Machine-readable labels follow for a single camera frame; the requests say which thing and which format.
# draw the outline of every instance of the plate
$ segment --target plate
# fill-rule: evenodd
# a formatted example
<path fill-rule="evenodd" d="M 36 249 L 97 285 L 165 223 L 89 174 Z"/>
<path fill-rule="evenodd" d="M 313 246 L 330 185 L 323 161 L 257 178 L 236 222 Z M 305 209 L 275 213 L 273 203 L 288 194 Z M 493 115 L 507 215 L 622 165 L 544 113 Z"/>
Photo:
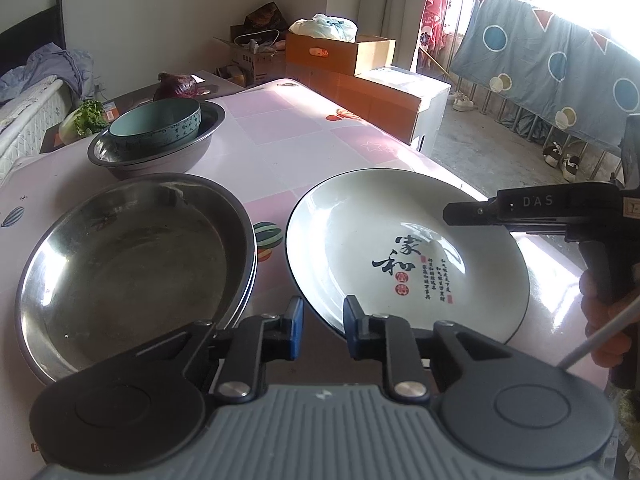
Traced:
<path fill-rule="evenodd" d="M 503 226 L 448 226 L 449 202 L 473 200 L 423 174 L 373 168 L 325 180 L 287 226 L 293 278 L 314 310 L 344 333 L 342 302 L 404 317 L 414 328 L 452 320 L 505 342 L 529 301 L 520 250 Z"/>

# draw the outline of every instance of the red onion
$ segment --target red onion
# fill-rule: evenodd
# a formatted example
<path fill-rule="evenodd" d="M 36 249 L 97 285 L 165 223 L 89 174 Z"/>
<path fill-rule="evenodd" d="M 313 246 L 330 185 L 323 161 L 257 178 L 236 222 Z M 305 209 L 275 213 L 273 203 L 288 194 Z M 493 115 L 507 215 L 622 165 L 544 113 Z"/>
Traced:
<path fill-rule="evenodd" d="M 175 75 L 161 72 L 158 74 L 160 86 L 154 94 L 154 101 L 168 97 L 196 97 L 198 84 L 190 75 Z"/>

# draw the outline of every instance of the metal basin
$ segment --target metal basin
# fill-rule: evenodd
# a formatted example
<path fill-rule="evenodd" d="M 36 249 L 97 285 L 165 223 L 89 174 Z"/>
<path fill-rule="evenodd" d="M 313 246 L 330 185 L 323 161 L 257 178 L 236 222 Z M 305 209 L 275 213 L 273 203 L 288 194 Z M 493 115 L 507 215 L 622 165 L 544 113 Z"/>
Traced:
<path fill-rule="evenodd" d="M 228 190 L 159 173 L 62 216 L 22 272 L 20 349 L 44 383 L 195 319 L 235 323 L 254 283 L 255 235 Z"/>
<path fill-rule="evenodd" d="M 201 102 L 202 120 L 193 139 L 187 138 L 146 155 L 123 153 L 116 149 L 108 130 L 97 134 L 87 155 L 97 166 L 107 168 L 120 180 L 149 173 L 183 173 L 190 170 L 207 152 L 213 132 L 225 119 L 224 109 L 215 103 Z"/>

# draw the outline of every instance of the screw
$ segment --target screw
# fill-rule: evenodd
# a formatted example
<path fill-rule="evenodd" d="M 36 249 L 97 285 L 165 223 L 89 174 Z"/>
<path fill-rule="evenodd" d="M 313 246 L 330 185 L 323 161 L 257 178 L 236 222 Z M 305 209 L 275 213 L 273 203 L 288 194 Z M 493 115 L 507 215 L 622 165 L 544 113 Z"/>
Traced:
<path fill-rule="evenodd" d="M 427 387 L 416 381 L 402 381 L 394 387 L 396 394 L 402 397 L 417 399 L 427 393 Z"/>
<path fill-rule="evenodd" d="M 248 384 L 244 384 L 241 381 L 229 381 L 228 383 L 222 383 L 218 387 L 218 393 L 231 399 L 238 399 L 239 397 L 246 397 L 251 388 Z"/>

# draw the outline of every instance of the table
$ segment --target table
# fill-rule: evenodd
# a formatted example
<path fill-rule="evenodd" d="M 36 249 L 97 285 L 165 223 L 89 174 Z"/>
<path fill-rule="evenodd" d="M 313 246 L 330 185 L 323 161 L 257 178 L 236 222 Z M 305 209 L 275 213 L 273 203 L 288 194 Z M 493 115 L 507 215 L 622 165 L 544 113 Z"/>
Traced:
<path fill-rule="evenodd" d="M 252 223 L 281 229 L 297 200 L 311 187 L 345 171 L 382 167 L 439 178 L 484 200 L 479 192 L 409 146 L 357 118 L 335 120 L 337 105 L 292 80 L 215 100 L 226 120 L 190 173 L 231 190 Z M 28 478 L 42 466 L 32 451 L 28 411 L 42 386 L 23 361 L 14 331 L 14 297 L 22 268 L 39 238 L 60 215 L 115 177 L 86 157 L 90 139 L 47 155 L 21 159 L 0 186 L 0 462 L 6 478 Z M 555 363 L 584 340 L 579 307 L 580 269 L 537 236 L 515 235 L 529 267 L 530 301 L 510 344 Z M 283 312 L 296 293 L 286 266 L 284 244 L 258 263 L 245 315 Z M 348 359 L 344 341 L 307 311 L 302 354 L 293 363 L 272 363 L 270 382 L 380 382 L 380 364 Z M 604 387 L 607 372 L 584 358 L 572 371 Z"/>

